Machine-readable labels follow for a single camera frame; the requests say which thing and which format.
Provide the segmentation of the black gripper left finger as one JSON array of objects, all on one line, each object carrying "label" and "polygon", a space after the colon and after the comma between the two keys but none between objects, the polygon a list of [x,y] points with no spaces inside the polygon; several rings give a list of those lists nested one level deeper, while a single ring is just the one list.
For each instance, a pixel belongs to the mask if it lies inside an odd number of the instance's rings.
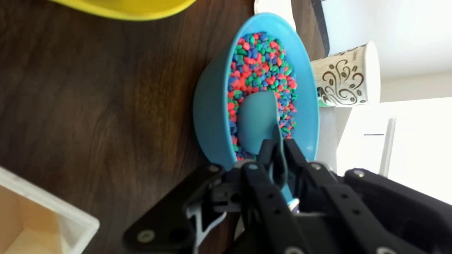
[{"label": "black gripper left finger", "polygon": [[231,170],[209,164],[194,170],[124,233],[124,246],[148,254],[197,254],[211,229],[230,214],[244,232],[231,253],[285,254],[306,250],[285,194],[299,195],[306,160],[292,140],[266,140],[252,161]]}]

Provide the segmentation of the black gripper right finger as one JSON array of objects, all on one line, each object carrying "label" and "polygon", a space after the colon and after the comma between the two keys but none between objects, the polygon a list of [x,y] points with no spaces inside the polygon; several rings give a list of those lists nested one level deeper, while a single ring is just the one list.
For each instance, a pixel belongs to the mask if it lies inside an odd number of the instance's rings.
[{"label": "black gripper right finger", "polygon": [[295,222],[306,254],[423,254],[394,236],[360,197],[319,163],[307,163],[293,140],[283,142],[283,157],[302,201]]}]

